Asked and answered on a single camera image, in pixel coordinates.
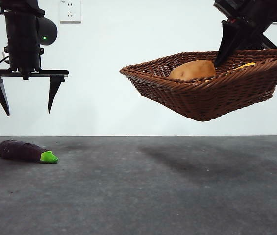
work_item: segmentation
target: brown woven basket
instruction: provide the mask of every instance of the brown woven basket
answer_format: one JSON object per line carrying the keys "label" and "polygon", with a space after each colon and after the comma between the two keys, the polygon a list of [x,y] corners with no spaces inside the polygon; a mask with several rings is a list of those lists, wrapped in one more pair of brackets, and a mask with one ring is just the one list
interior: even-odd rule
{"label": "brown woven basket", "polygon": [[[270,99],[277,84],[277,49],[237,51],[214,77],[169,79],[177,66],[194,60],[214,61],[217,52],[185,52],[130,65],[120,70],[142,96],[179,114],[209,121],[233,110]],[[253,66],[236,69],[249,62]]]}

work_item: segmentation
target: gray table surface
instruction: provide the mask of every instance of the gray table surface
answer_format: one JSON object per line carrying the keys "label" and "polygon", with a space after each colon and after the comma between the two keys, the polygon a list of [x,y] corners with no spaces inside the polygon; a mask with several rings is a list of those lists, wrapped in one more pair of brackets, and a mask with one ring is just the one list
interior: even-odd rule
{"label": "gray table surface", "polygon": [[13,139],[59,162],[0,158],[0,235],[277,235],[277,136]]}

